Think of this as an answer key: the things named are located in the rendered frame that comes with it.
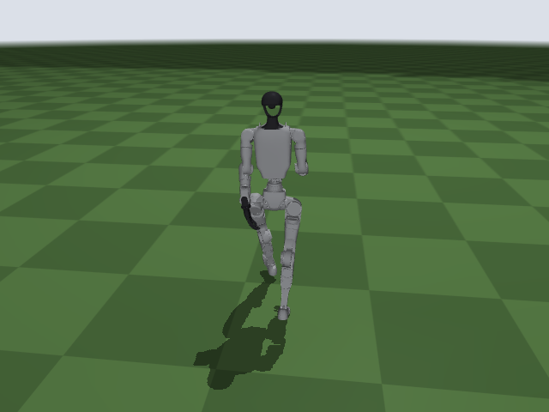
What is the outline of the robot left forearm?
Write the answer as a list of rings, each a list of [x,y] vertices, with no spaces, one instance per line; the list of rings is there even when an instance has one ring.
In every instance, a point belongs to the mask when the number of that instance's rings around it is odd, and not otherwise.
[[[239,168],[239,181],[240,181],[240,199],[239,202],[241,203],[242,197],[247,197],[248,203],[250,204],[250,182],[251,182],[251,176],[249,174],[243,174],[243,165],[240,163]],[[242,204],[242,203],[241,203]]]

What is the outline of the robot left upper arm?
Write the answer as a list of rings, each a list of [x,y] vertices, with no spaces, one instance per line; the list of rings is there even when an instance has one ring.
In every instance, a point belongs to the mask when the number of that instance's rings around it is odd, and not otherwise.
[[[249,128],[243,130],[241,133],[240,155],[243,174],[251,175],[253,173],[253,165],[251,164],[252,145],[250,143],[254,141],[254,132],[255,128]]]

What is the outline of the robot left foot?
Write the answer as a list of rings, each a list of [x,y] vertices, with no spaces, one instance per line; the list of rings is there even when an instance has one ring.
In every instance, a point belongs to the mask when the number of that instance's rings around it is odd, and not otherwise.
[[[273,258],[274,259],[274,258]],[[271,264],[271,266],[268,265],[268,260],[267,258],[264,256],[264,254],[262,255],[262,260],[264,262],[264,264],[266,265],[267,269],[268,269],[268,273],[271,275],[271,276],[276,276],[277,274],[277,268],[276,268],[276,265],[275,265],[275,261],[274,261],[274,265]]]

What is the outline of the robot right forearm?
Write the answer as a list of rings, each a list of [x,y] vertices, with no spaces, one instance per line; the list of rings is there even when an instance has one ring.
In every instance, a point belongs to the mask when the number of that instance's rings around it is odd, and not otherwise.
[[[307,173],[302,173],[302,174],[299,174],[299,175],[305,176],[305,175],[308,174],[308,171],[309,171],[309,167],[308,167],[308,164],[307,164],[307,162],[306,162],[306,172],[307,172]]]

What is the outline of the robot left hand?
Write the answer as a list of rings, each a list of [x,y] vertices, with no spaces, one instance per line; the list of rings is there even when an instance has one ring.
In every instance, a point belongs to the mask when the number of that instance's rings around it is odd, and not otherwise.
[[[255,230],[260,229],[260,227],[256,227],[257,226],[256,222],[251,218],[251,214],[250,214],[250,207],[251,206],[248,203],[247,197],[242,197],[241,198],[241,203],[242,203],[241,209],[244,210],[244,217],[248,221],[248,224],[250,225],[250,227],[255,229]]]

